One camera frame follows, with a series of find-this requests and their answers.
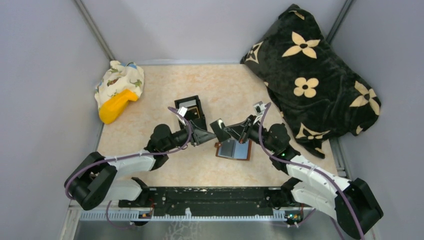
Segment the brown leather card holder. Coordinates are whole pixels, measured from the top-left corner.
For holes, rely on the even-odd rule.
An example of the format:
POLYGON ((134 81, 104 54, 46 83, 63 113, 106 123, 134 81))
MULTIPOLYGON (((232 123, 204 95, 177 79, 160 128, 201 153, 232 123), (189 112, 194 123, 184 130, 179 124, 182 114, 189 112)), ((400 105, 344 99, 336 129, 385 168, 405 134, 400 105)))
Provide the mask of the brown leather card holder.
POLYGON ((240 143, 235 139, 228 139, 224 142, 216 142, 215 156, 236 161, 249 161, 251 158, 252 142, 247 140, 245 143, 240 143))

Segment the black credit card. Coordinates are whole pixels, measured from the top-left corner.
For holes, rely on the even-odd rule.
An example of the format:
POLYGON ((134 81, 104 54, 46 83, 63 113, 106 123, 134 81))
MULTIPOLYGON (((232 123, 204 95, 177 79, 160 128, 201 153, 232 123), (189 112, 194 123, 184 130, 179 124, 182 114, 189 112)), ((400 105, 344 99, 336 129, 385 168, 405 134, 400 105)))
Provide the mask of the black credit card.
POLYGON ((214 122, 210 123, 210 127, 215 134, 217 140, 222 143, 224 141, 227 141, 232 136, 226 131, 226 126, 221 118, 215 120, 214 122))

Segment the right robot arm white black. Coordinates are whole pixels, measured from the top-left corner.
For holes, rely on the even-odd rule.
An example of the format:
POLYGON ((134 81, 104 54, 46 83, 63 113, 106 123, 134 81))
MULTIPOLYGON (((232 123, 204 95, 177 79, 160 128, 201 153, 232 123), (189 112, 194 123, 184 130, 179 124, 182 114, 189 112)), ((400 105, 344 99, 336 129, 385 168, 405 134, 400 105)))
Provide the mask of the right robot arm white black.
POLYGON ((251 140, 264 147, 274 167, 291 178, 281 187, 291 201, 309 205, 335 220, 351 238, 360 240, 384 216, 369 185, 362 179, 350 180, 323 170, 290 145, 282 123, 270 129, 250 115, 245 121, 225 126, 220 141, 233 138, 240 143, 251 140))

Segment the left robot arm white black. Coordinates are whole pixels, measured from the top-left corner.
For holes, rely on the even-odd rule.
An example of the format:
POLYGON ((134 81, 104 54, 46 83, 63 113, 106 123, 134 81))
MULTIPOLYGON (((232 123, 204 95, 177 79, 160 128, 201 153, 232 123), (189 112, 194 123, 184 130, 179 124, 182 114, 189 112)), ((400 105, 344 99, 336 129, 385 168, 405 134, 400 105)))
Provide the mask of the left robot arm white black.
POLYGON ((166 124, 157 125, 142 150, 129 155, 107 158, 90 153, 64 183, 66 196, 78 202, 84 210, 92 210, 103 202, 140 199, 148 188, 133 173, 150 172, 162 167, 169 155, 188 144, 198 146, 216 138, 193 121, 172 132, 166 124))

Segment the grey card in holder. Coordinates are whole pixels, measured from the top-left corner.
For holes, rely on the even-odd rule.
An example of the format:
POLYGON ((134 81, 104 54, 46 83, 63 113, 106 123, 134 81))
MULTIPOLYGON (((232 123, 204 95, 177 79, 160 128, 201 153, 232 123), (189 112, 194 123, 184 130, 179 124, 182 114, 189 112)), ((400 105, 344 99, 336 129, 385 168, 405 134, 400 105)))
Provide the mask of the grey card in holder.
POLYGON ((233 158, 235 152, 235 143, 232 140, 222 142, 219 147, 218 156, 223 158, 233 158))

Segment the dark card in tray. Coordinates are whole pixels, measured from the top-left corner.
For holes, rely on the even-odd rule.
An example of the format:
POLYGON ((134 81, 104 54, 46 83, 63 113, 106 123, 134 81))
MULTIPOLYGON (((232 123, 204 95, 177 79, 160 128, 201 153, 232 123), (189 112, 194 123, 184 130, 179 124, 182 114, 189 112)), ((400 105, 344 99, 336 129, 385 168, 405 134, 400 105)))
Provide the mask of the dark card in tray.
POLYGON ((200 118, 199 108, 197 106, 192 106, 188 108, 185 118, 188 120, 195 120, 200 118))

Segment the black plastic card tray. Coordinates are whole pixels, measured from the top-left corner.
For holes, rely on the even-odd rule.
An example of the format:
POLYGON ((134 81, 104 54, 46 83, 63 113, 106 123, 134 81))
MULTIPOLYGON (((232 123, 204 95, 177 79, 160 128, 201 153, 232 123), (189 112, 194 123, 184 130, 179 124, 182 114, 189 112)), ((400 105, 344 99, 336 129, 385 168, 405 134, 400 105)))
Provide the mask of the black plastic card tray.
POLYGON ((180 109, 181 107, 187 108, 184 115, 186 120, 193 121, 196 126, 205 131, 207 130, 206 117, 198 95, 177 99, 174 101, 174 104, 177 109, 180 109))

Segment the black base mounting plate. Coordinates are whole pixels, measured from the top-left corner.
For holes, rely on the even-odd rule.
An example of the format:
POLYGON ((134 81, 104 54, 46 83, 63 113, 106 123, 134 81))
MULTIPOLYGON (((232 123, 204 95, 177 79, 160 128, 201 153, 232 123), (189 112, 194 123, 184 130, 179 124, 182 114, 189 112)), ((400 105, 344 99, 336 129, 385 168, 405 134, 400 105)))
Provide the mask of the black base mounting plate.
POLYGON ((303 212, 280 187, 150 187, 120 208, 147 208, 155 217, 268 217, 275 211, 303 212))

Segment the dinosaur print yellow cloth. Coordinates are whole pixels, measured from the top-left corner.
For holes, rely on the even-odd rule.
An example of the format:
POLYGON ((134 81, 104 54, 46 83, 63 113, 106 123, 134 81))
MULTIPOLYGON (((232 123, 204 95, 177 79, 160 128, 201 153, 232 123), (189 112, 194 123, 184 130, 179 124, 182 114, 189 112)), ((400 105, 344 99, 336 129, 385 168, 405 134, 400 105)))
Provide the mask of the dinosaur print yellow cloth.
POLYGON ((113 123, 130 102, 141 97, 145 85, 144 70, 137 64, 112 60, 109 65, 94 92, 99 118, 106 125, 113 123))

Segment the black floral plush blanket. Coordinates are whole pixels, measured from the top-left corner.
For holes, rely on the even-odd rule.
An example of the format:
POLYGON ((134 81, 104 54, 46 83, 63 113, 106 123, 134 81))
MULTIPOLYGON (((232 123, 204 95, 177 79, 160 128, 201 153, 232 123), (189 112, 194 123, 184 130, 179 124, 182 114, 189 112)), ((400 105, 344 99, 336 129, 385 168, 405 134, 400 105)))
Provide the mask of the black floral plush blanket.
POLYGON ((323 142, 354 136, 379 118, 381 101, 325 40, 314 16, 290 5, 241 58, 267 89, 294 140, 323 159, 323 142))

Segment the aluminium front rail frame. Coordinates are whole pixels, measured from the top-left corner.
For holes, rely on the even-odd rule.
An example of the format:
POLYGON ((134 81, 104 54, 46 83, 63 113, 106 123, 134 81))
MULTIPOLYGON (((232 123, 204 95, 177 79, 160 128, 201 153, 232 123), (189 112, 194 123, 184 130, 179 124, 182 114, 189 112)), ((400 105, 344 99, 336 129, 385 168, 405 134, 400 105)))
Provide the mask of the aluminium front rail frame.
POLYGON ((279 187, 157 187, 141 198, 104 201, 83 209, 84 219, 112 221, 286 221, 301 203, 279 187))

